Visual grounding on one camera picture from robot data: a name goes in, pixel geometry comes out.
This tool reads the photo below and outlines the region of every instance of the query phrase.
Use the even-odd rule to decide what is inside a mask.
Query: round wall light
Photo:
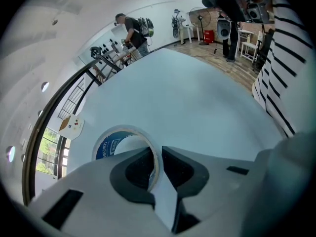
[[[49,82],[43,82],[42,84],[41,84],[41,91],[42,92],[44,92],[44,91],[46,91],[47,90],[47,88],[48,88],[48,86],[49,86]]]
[[[6,148],[6,157],[8,158],[9,162],[12,162],[15,155],[15,147],[10,146]]]

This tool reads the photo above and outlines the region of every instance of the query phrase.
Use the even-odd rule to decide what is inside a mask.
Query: green foliage
[[[46,168],[45,164],[42,162],[40,162],[36,165],[36,170],[50,174],[50,175],[53,174],[53,171],[51,171],[49,168]]]
[[[41,150],[43,154],[54,156],[55,152],[51,151],[52,143],[48,140],[55,141],[57,136],[58,135],[56,133],[46,128],[43,135],[43,139],[40,142],[39,150]]]

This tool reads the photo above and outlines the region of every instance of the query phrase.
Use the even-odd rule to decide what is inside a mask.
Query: white table
[[[107,129],[146,131],[160,146],[224,158],[254,160],[282,136],[251,95],[218,69],[168,49],[132,63],[90,94],[71,141],[67,172],[91,161]]]
[[[249,35],[250,38],[251,38],[251,35],[252,35],[252,34],[255,34],[255,33],[254,33],[254,32],[251,32],[251,31],[248,31],[248,30],[243,30],[243,29],[238,28],[238,42],[237,42],[237,48],[236,48],[235,58],[236,58],[237,55],[238,55],[239,46],[240,46],[240,38],[246,39],[246,41],[247,41],[248,35]]]
[[[195,26],[190,25],[190,26],[183,26],[183,27],[187,29],[190,43],[192,43],[192,38],[191,38],[191,31],[190,31],[190,29],[192,29],[192,32],[193,32],[193,27],[195,27]],[[197,29],[197,39],[198,39],[198,41],[199,41],[200,39],[199,39],[199,30],[198,30],[198,27],[196,27],[196,29]]]

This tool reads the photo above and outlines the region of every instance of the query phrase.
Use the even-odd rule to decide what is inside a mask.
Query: electric fan
[[[202,29],[202,34],[203,34],[203,42],[200,43],[199,45],[209,45],[209,43],[206,43],[204,40],[204,29],[209,25],[211,22],[211,14],[202,7],[195,7],[189,12],[189,17],[191,23],[195,27],[201,27]]]

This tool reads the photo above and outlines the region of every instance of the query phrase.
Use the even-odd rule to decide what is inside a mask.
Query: black t-shirt
[[[129,29],[137,30],[137,31],[134,31],[134,34],[132,38],[130,39],[134,47],[139,48],[144,42],[147,41],[147,39],[139,33],[140,27],[136,19],[126,17],[125,26],[126,26],[127,31],[129,31]]]

